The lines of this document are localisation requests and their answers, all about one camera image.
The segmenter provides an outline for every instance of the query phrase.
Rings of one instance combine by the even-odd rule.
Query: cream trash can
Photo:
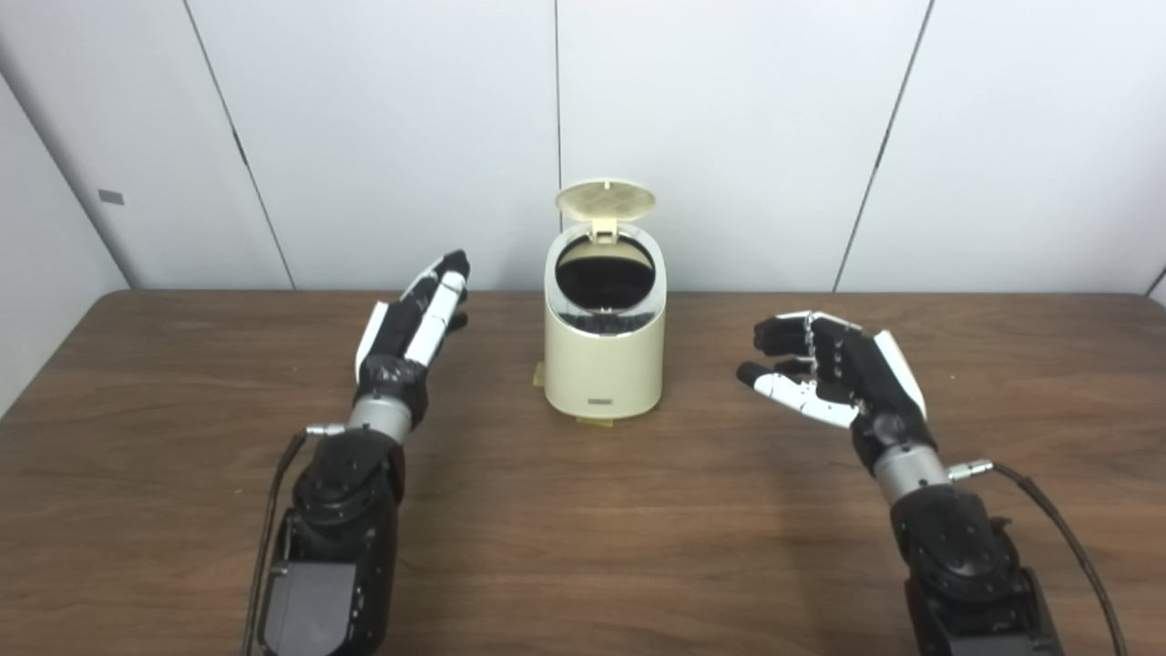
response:
[[[555,204],[581,223],[547,254],[547,401],[588,419],[642,415],[660,401],[668,278],[660,246],[631,221],[655,196],[596,179],[563,189]]]

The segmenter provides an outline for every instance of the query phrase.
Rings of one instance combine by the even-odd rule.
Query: robotic arm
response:
[[[279,481],[305,436],[322,436],[280,523],[258,627],[257,567],[244,654],[257,630],[271,656],[367,656],[384,641],[405,495],[402,447],[429,405],[430,362],[445,336],[466,323],[456,308],[469,274],[465,253],[456,251],[422,271],[398,302],[377,303],[357,350],[349,421],[293,439],[268,500],[260,564]]]
[[[927,426],[922,393],[894,338],[820,311],[756,326],[754,347],[789,357],[772,369],[747,362],[737,378],[807,417],[850,428],[855,452],[891,507],[909,570],[907,606],[923,656],[1062,656],[1032,570],[1020,566],[981,499],[953,482],[991,467],[946,468]]]

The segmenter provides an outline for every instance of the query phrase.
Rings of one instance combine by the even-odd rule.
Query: wooden table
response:
[[[287,438],[343,421],[370,292],[106,296],[0,423],[0,654],[231,655]],[[1166,310],[1136,296],[674,294],[665,397],[613,429],[532,388],[531,292],[479,292],[407,445],[385,654],[915,654],[887,509],[849,435],[742,387],[752,325],[892,327],[948,463],[1035,478],[1133,654],[1166,653]],[[1108,654],[1052,524],[967,484]]]

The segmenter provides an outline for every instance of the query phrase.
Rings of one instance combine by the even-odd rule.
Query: lid hinge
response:
[[[614,218],[591,219],[591,242],[614,244],[619,240],[619,221]]]

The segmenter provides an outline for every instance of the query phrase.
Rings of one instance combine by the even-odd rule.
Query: black cable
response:
[[[264,563],[267,562],[267,548],[272,542],[272,524],[275,523],[275,507],[279,505],[280,484],[283,474],[287,473],[296,453],[308,439],[305,432],[292,436],[288,447],[283,450],[279,464],[275,466],[275,477],[272,479],[272,489],[267,494],[267,517],[264,520],[264,532],[259,538],[259,555],[255,556],[255,573],[251,579],[251,595],[247,601],[247,623],[243,634],[243,656],[251,656],[251,646],[255,641],[255,611],[259,608],[259,585],[264,580]]]
[[[1089,579],[1089,584],[1097,594],[1097,601],[1101,602],[1102,613],[1105,614],[1105,623],[1109,625],[1109,635],[1114,639],[1114,653],[1117,654],[1117,656],[1129,656],[1129,651],[1125,648],[1125,636],[1122,634],[1122,627],[1117,623],[1117,613],[1114,611],[1114,604],[1109,600],[1109,594],[1105,593],[1105,586],[1102,585],[1101,577],[1097,576],[1097,570],[1094,569],[1093,562],[1089,560],[1089,555],[1086,553],[1086,548],[1082,546],[1077,541],[1077,537],[1073,535],[1073,530],[1069,529],[1069,524],[1065,522],[1063,517],[1061,517],[1060,512],[1056,510],[1053,502],[1045,496],[1045,493],[1042,493],[1040,488],[1037,487],[1037,484],[1028,477],[1020,475],[1016,470],[1000,465],[999,463],[993,463],[992,470],[1019,486],[1019,488],[1032,498],[1037,506],[1045,512],[1045,515],[1048,515],[1048,519],[1056,524],[1056,528],[1060,529],[1061,535],[1065,536],[1065,541],[1069,543],[1069,549],[1073,550],[1073,555],[1077,557],[1077,563],[1081,564],[1081,569],[1084,571],[1086,578]]]

